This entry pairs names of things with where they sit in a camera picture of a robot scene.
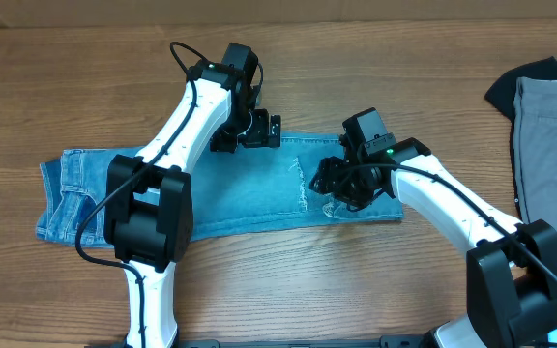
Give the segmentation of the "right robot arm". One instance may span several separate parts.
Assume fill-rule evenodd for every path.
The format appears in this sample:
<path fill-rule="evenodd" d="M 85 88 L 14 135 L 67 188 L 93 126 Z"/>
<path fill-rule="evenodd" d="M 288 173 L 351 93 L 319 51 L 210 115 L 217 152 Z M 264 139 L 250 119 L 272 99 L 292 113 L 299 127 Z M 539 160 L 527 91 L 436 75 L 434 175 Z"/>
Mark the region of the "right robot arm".
<path fill-rule="evenodd" d="M 426 218 L 466 262 L 466 314 L 421 347 L 557 347 L 557 232 L 482 200 L 415 138 L 396 140 L 374 108 L 342 124 L 342 157 L 320 161 L 311 190 L 360 211 L 386 194 Z"/>

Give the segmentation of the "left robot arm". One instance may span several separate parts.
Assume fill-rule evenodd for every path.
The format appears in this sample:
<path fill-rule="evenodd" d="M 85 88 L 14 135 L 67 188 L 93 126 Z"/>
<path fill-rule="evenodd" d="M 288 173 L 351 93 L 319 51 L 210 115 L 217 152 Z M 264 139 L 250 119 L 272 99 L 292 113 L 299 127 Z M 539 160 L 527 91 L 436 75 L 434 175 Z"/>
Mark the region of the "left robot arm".
<path fill-rule="evenodd" d="M 183 96 L 154 139 L 107 169 L 103 235 L 127 277 L 127 347 L 178 343 L 175 268 L 191 240 L 191 173 L 203 150 L 280 144 L 280 117 L 256 106 L 263 68 L 250 47 L 231 43 L 219 62 L 201 56 L 184 73 Z"/>

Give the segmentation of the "blue denim jeans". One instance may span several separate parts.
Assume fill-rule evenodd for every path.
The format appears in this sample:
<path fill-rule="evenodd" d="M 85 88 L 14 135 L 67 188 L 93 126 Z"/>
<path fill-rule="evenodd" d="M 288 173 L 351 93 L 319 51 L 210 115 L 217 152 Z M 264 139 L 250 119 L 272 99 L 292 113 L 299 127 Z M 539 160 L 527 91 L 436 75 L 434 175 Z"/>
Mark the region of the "blue denim jeans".
<path fill-rule="evenodd" d="M 68 149 L 59 159 L 42 163 L 46 209 L 37 222 L 37 238 L 73 244 L 78 225 L 105 197 L 110 162 L 137 151 Z M 276 149 L 205 150 L 191 174 L 193 239 L 403 219 L 400 202 L 388 195 L 351 212 L 332 196 L 309 189 L 319 161 L 342 152 L 334 134 L 296 132 L 284 133 Z"/>

